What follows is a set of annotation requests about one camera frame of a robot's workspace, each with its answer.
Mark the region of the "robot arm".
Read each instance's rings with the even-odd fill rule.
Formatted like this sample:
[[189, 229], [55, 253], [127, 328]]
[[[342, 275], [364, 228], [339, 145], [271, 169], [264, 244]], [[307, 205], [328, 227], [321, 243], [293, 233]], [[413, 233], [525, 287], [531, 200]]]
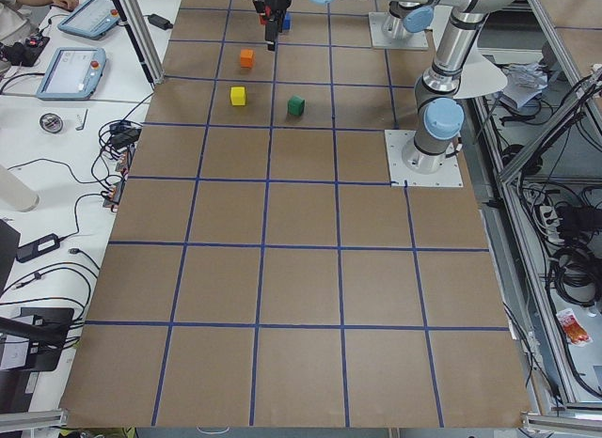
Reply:
[[[252, 0], [264, 26], [267, 49], [274, 52], [280, 34], [290, 28], [288, 9], [293, 0]], [[325, 6], [334, 0], [309, 0]], [[388, 0], [386, 12], [371, 12], [369, 25], [372, 47], [424, 51], [428, 47], [426, 31], [435, 15], [435, 0], [411, 2]]]
[[460, 133], [465, 114], [454, 99], [468, 55], [490, 13], [514, 0], [432, 0], [451, 7], [451, 13], [432, 64], [415, 85], [418, 128], [405, 149], [408, 167], [421, 174], [435, 173], [447, 148]]

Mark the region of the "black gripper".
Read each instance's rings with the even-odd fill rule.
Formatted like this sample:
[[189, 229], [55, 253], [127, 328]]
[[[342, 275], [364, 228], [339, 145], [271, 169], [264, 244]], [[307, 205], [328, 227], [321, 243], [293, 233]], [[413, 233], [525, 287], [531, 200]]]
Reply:
[[258, 13], [265, 14], [268, 21], [265, 25], [265, 41], [268, 51], [275, 51], [278, 32], [282, 32], [282, 23], [292, 0], [252, 0]]

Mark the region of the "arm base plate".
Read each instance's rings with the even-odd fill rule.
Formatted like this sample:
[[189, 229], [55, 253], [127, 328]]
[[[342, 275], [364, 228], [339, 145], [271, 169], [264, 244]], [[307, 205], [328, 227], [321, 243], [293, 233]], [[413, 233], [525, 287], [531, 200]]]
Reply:
[[425, 30], [429, 25], [430, 21], [422, 18], [400, 19], [389, 12], [369, 13], [372, 47], [377, 49], [426, 51], [429, 43]]
[[413, 130], [385, 130], [390, 184], [395, 187], [461, 188], [462, 175], [453, 145], [438, 156], [421, 153]]

